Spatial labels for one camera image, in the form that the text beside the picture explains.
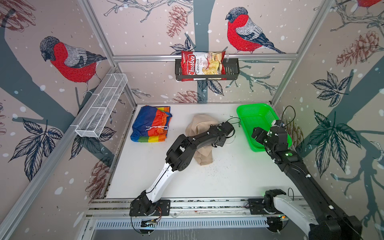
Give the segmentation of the rainbow striped shorts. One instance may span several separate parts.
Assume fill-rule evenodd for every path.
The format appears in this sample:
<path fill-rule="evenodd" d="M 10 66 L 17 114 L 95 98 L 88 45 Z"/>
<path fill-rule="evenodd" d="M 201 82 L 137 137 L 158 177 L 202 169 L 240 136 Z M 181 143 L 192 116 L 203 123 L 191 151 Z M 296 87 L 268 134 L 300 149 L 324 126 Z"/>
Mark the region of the rainbow striped shorts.
<path fill-rule="evenodd" d="M 137 143 L 159 143 L 167 138 L 172 119 L 170 106 L 144 106 L 136 117 L 130 136 Z"/>

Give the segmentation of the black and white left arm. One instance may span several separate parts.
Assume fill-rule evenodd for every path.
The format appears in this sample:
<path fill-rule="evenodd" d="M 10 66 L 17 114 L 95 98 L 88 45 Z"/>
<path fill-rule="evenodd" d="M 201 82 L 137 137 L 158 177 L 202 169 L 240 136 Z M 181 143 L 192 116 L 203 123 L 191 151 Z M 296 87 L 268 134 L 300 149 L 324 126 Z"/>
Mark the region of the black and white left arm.
<path fill-rule="evenodd" d="M 206 146 L 223 147 L 234 133 L 234 126 L 223 122 L 211 125 L 207 131 L 195 136 L 178 136 L 167 151 L 164 167 L 154 183 L 131 202 L 129 216 L 169 216 L 171 201 L 161 200 L 161 197 L 174 176 L 190 165 L 197 150 Z"/>

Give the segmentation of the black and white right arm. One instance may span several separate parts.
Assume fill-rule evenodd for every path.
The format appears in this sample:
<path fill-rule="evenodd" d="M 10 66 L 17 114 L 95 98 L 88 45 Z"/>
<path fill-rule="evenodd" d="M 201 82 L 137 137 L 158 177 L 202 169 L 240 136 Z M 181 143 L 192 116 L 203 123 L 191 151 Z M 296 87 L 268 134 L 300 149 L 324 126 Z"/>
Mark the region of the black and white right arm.
<path fill-rule="evenodd" d="M 281 120 L 268 131 L 254 128 L 252 138 L 262 144 L 279 169 L 295 184 L 306 200 L 304 209 L 282 190 L 269 190 L 264 195 L 268 213 L 281 212 L 293 221 L 310 240 L 360 240 L 362 224 L 356 216 L 347 215 L 310 175 L 302 158 L 288 146 L 288 133 Z"/>

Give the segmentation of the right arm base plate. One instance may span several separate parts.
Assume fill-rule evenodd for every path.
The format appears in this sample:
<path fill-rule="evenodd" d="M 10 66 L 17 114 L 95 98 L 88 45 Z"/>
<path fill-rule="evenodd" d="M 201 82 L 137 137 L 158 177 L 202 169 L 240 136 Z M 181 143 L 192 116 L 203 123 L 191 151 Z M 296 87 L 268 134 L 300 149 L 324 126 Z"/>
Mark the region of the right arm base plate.
<path fill-rule="evenodd" d="M 248 199 L 248 203 L 245 205 L 245 207 L 250 211 L 251 215 L 284 216 L 282 212 L 279 212 L 277 210 L 266 210 L 264 198 Z"/>

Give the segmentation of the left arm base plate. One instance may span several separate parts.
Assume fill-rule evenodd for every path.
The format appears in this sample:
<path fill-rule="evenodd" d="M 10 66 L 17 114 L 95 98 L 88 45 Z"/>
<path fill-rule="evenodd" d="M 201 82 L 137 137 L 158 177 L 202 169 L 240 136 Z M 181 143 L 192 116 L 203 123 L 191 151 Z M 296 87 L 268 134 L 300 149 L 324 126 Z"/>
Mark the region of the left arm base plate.
<path fill-rule="evenodd" d="M 149 200 L 135 199 L 130 204 L 130 217 L 160 217 L 170 214 L 170 200 L 159 200 L 152 203 Z"/>

